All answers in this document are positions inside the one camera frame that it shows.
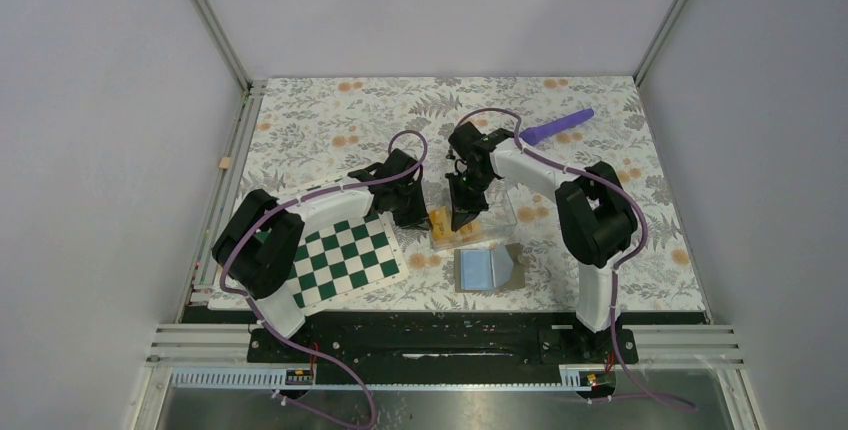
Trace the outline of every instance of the gray wall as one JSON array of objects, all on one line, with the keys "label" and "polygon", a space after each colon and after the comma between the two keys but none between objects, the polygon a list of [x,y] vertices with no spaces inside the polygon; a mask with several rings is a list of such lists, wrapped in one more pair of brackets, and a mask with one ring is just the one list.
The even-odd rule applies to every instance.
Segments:
[{"label": "gray wall", "polygon": [[642,94],[771,429],[844,428],[848,0],[691,0]]},{"label": "gray wall", "polygon": [[237,89],[188,0],[0,0],[0,428],[115,429]]},{"label": "gray wall", "polygon": [[253,78],[633,74],[673,0],[210,0]]}]

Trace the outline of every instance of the checkerboard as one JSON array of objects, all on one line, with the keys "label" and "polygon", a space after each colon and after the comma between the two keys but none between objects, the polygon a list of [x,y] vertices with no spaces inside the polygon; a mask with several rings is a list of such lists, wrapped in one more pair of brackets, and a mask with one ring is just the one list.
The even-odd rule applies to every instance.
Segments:
[{"label": "checkerboard", "polygon": [[[308,192],[337,180],[326,179],[286,193]],[[286,286],[305,315],[339,307],[344,301],[400,282],[409,275],[390,218],[389,214],[355,218],[301,238]],[[234,280],[228,282],[238,286]],[[208,307],[248,308],[243,298],[234,298],[218,288],[209,298]]]}]

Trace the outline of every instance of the clear plastic box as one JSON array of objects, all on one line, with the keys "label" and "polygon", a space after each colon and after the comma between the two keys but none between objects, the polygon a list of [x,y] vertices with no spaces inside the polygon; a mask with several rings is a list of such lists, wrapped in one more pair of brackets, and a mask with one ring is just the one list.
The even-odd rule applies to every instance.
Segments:
[{"label": "clear plastic box", "polygon": [[507,186],[495,180],[486,190],[489,210],[481,212],[471,223],[451,231],[450,191],[446,188],[436,202],[428,202],[427,212],[432,223],[430,244],[433,250],[442,251],[489,240],[507,240],[515,231],[515,212],[507,195]]}]

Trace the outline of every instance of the purple marker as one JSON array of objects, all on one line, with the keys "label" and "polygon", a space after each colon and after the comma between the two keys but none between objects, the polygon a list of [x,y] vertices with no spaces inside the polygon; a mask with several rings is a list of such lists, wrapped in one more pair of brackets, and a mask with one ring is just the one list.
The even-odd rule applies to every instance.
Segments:
[{"label": "purple marker", "polygon": [[551,135],[556,135],[557,133],[563,130],[568,130],[569,128],[580,125],[586,120],[592,118],[594,115],[594,110],[592,110],[591,108],[586,108],[580,110],[579,112],[572,113],[571,115],[566,115],[562,118],[558,118],[553,122],[548,122],[544,125],[525,128],[521,131],[521,133],[518,134],[518,136],[530,145],[536,145],[537,143],[550,137]]}]

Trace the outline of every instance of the floral tablecloth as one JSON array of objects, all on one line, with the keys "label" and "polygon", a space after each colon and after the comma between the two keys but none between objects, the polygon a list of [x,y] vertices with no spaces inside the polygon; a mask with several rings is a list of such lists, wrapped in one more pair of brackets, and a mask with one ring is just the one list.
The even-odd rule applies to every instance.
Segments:
[{"label": "floral tablecloth", "polygon": [[[511,109],[525,126],[592,107],[595,117],[542,141],[537,148],[575,166],[604,160],[648,222],[647,249],[622,266],[621,303],[627,310],[703,310],[704,302],[630,77],[591,78],[277,78],[268,81],[247,156],[238,199],[255,188],[285,195],[295,187],[386,157],[386,144],[403,129],[420,131],[430,145],[425,198],[435,200],[452,169],[447,137],[466,113]],[[499,114],[479,114],[484,132],[512,129]],[[420,143],[398,147],[420,155]],[[577,261],[569,255],[552,203],[513,185],[518,220],[511,241],[524,245],[526,287],[493,295],[454,291],[453,252],[434,252],[423,232],[396,229],[410,276],[341,304],[350,310],[561,311],[577,304]]]}]

